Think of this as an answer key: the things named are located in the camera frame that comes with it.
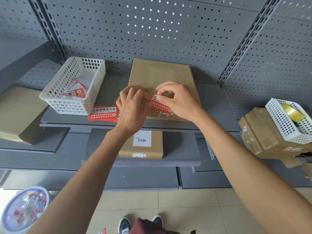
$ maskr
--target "forearm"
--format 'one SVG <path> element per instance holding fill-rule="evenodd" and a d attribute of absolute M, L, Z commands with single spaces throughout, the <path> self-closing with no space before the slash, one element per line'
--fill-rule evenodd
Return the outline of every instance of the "forearm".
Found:
<path fill-rule="evenodd" d="M 201 112 L 204 134 L 236 193 L 267 233 L 312 233 L 312 207 L 294 188 Z"/>
<path fill-rule="evenodd" d="M 116 128 L 72 177 L 28 232 L 85 233 L 108 174 L 127 136 Z"/>

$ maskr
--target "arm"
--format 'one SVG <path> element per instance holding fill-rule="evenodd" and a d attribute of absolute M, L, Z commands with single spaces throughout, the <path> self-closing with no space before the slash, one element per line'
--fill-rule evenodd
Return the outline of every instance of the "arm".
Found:
<path fill-rule="evenodd" d="M 141 87 L 127 87 L 117 100 L 120 118 L 98 149 L 72 177 L 28 234 L 86 233 L 92 215 L 102 195 L 108 174 L 126 140 L 141 129 L 150 99 Z"/>
<path fill-rule="evenodd" d="M 166 82 L 156 90 L 175 93 L 173 99 L 162 96 L 161 102 L 198 126 L 236 193 L 265 232 L 312 233 L 312 205 L 207 114 L 186 86 Z"/>

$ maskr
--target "packing tape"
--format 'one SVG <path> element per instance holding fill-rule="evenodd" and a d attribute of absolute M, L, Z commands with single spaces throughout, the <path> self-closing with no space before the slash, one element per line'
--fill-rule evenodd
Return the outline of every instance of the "packing tape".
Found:
<path fill-rule="evenodd" d="M 290 106 L 286 103 L 283 103 L 282 107 L 285 110 L 285 112 L 287 113 L 287 115 L 295 122 L 299 122 L 302 119 L 306 118 L 305 115 L 303 115 L 301 112 L 297 111 L 292 106 Z"/>

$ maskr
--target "left hand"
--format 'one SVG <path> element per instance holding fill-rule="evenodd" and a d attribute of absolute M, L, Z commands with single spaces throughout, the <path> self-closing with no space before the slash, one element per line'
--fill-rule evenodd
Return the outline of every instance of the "left hand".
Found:
<path fill-rule="evenodd" d="M 116 128 L 122 130 L 127 137 L 138 132 L 145 122 L 147 112 L 153 105 L 152 98 L 141 86 L 128 86 L 120 92 L 116 105 L 120 110 L 119 121 Z"/>

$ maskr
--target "shoe lace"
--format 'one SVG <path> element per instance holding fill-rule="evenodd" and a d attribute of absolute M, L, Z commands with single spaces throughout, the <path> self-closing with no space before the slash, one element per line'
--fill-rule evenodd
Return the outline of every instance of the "shoe lace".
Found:
<path fill-rule="evenodd" d="M 129 232 L 130 232 L 130 229 L 126 228 L 121 231 L 121 234 L 128 234 Z"/>

